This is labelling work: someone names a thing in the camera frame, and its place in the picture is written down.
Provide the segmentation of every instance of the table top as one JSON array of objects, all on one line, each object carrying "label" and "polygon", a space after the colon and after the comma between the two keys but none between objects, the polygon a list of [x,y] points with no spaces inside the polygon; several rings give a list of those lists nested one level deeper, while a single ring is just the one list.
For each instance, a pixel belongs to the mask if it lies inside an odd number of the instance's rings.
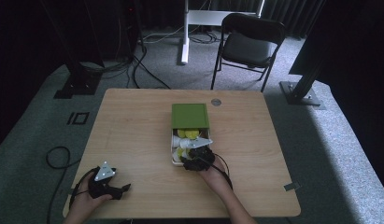
[{"label": "table top", "polygon": [[[214,99],[221,104],[211,104]],[[171,106],[191,103],[206,104],[211,149],[226,160],[235,194],[248,212],[253,217],[299,215],[294,190],[284,189],[292,181],[260,92],[109,89],[72,188],[104,161],[117,168],[110,186],[132,186],[93,217],[228,217],[196,172],[172,164]]]}]

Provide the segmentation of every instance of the carpeted floor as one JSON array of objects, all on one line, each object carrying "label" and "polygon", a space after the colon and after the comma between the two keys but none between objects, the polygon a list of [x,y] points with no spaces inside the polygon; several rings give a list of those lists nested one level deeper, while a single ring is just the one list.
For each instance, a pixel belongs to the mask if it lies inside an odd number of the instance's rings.
[{"label": "carpeted floor", "polygon": [[[207,38],[204,35],[195,38]],[[146,39],[147,54],[135,73],[134,65],[103,74],[95,95],[53,99],[68,77],[58,68],[42,85],[28,109],[0,146],[0,223],[44,223],[62,170],[50,168],[46,155],[51,148],[67,147],[70,160],[82,156],[99,105],[108,88],[165,88],[208,90],[218,43],[191,42],[189,62],[180,65],[181,39]],[[298,217],[257,217],[259,223],[384,223],[384,188],[366,159],[348,122],[327,85],[316,82],[313,91],[325,109],[288,105],[279,81],[298,81],[288,72],[303,40],[287,38],[280,49],[264,91],[271,117],[293,181],[302,213]],[[142,57],[141,48],[135,56]],[[115,62],[106,62],[107,66]],[[256,75],[223,67],[216,90],[259,91]],[[72,113],[89,113],[83,125],[69,123]],[[65,163],[66,153],[54,151],[50,161]],[[51,223],[61,223],[62,211],[78,166],[67,169],[55,195]],[[90,220],[88,223],[120,223],[121,220]],[[148,223],[135,220],[135,223]],[[185,223],[184,220],[150,220],[149,223]]]}]

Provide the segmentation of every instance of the green lid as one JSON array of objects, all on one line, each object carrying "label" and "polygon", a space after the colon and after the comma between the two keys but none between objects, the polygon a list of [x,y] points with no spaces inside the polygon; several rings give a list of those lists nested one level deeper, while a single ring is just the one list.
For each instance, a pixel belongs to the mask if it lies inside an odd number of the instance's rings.
[{"label": "green lid", "polygon": [[173,104],[172,129],[209,128],[206,104]]}]

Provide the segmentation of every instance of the white desk frame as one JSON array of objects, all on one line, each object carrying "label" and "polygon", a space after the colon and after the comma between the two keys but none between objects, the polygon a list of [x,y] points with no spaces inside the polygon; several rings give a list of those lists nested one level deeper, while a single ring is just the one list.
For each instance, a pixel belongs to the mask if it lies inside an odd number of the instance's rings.
[{"label": "white desk frame", "polygon": [[[258,15],[261,15],[264,1],[258,6]],[[213,25],[221,26],[221,21],[233,11],[208,11],[208,10],[189,10],[189,0],[185,0],[184,13],[184,37],[182,49],[182,63],[187,64],[189,59],[189,25]],[[249,15],[256,15],[255,12],[242,12]]]}]

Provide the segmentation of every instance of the black chair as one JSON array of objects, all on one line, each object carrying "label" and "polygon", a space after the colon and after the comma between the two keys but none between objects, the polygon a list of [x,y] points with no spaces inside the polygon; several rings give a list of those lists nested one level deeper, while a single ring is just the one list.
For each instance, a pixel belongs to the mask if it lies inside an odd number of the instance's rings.
[{"label": "black chair", "polygon": [[[225,40],[224,35],[227,32],[229,35]],[[262,80],[266,74],[261,88],[261,92],[263,92],[285,36],[285,27],[278,21],[263,20],[254,15],[241,13],[231,13],[226,16],[221,23],[220,46],[211,90],[214,89],[215,78],[217,72],[221,70],[221,65],[227,64],[261,73],[258,81]]]}]

